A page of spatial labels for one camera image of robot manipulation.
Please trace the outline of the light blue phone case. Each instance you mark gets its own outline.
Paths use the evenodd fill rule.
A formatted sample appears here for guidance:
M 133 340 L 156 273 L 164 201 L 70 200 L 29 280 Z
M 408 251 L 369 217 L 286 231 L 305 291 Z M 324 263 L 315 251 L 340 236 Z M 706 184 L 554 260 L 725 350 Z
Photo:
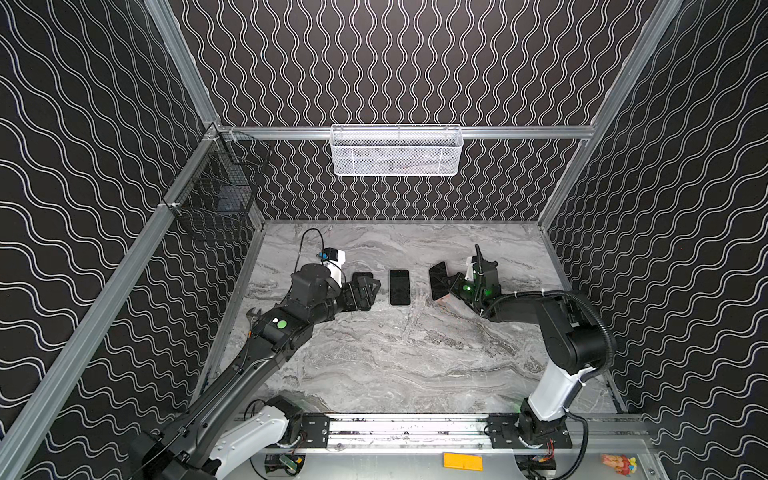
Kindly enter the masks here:
M 411 304 L 410 272 L 407 269 L 393 269 L 389 272 L 389 301 L 392 306 Z

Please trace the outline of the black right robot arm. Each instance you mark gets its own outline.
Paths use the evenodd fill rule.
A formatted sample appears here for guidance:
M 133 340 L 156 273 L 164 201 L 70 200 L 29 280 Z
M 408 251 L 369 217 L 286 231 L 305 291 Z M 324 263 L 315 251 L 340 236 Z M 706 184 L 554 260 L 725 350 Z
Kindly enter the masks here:
M 600 313 L 568 290 L 502 291 L 498 263 L 479 246 L 463 273 L 444 281 L 448 292 L 492 323 L 536 325 L 548 362 L 535 390 L 520 407 L 513 430 L 527 447 L 555 446 L 578 393 L 613 363 L 616 344 Z

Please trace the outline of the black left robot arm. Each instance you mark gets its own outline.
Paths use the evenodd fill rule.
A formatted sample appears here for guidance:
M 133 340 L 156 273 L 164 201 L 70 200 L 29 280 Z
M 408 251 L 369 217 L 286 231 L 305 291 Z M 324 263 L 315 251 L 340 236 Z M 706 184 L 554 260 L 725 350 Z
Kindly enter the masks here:
M 141 433 L 130 447 L 132 479 L 213 479 L 224 472 L 213 456 L 232 417 L 312 337 L 314 326 L 341 312 L 369 311 L 381 282 L 357 272 L 342 284 L 326 264 L 291 274 L 285 299 L 254 314 L 250 337 L 208 389 L 161 433 Z

